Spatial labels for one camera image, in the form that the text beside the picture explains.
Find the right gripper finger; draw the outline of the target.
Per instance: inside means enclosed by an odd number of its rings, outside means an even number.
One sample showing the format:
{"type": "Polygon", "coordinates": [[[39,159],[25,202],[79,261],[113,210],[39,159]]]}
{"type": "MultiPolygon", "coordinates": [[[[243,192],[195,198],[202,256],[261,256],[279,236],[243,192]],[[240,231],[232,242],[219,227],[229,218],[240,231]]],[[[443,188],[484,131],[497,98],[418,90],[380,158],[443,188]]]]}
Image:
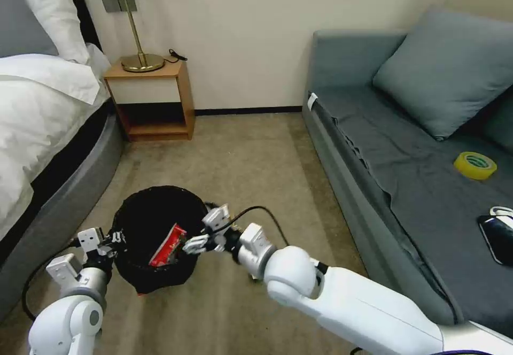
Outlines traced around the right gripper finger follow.
{"type": "Polygon", "coordinates": [[[192,237],[184,243],[184,247],[205,247],[213,241],[212,235],[203,234],[192,237]]]}
{"type": "Polygon", "coordinates": [[[214,249],[214,243],[186,243],[184,245],[184,252],[190,255],[199,255],[214,249]]]}

